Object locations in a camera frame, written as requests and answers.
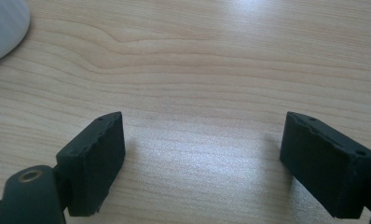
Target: white object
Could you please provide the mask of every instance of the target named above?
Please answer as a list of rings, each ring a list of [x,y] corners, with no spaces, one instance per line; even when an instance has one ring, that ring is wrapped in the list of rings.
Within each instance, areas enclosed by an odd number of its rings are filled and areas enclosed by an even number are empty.
[[[26,35],[30,14],[24,0],[0,0],[0,58]]]

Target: black bracket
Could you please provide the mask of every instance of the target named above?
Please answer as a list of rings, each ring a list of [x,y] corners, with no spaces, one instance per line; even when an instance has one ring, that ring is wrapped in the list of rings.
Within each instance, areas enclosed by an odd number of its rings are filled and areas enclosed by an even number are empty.
[[[56,156],[57,165],[14,174],[0,202],[0,224],[66,223],[98,212],[125,157],[121,112],[94,120]]]
[[[325,123],[288,112],[281,161],[331,216],[371,211],[371,150]]]

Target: black clamp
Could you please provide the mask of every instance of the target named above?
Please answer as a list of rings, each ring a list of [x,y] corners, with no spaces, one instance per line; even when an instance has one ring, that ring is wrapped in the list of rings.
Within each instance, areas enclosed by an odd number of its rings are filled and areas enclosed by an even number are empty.
[[[66,223],[98,212],[125,157],[121,112],[94,120],[56,156],[57,165],[39,165],[14,174],[0,202],[0,224]]]
[[[281,161],[331,216],[371,211],[371,150],[325,123],[288,112]]]

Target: screw hole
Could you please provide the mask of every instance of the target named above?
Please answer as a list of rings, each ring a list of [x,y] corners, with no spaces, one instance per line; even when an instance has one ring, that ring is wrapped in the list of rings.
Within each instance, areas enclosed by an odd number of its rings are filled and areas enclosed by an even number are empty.
[[[356,153],[357,153],[357,155],[360,155],[360,156],[365,156],[366,155],[365,152],[360,151],[360,150],[357,150]]]
[[[42,174],[43,172],[41,172],[40,170],[31,170],[20,175],[20,177],[18,177],[18,181],[20,181],[21,183],[28,183],[36,180]]]

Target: table surface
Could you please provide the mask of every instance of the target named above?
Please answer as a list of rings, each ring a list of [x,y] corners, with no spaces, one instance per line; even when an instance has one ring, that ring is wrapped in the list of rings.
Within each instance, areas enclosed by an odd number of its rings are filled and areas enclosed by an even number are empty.
[[[287,111],[371,148],[371,1],[27,1],[0,60],[0,199],[19,170],[122,111],[127,156],[73,223],[333,219],[279,161]]]

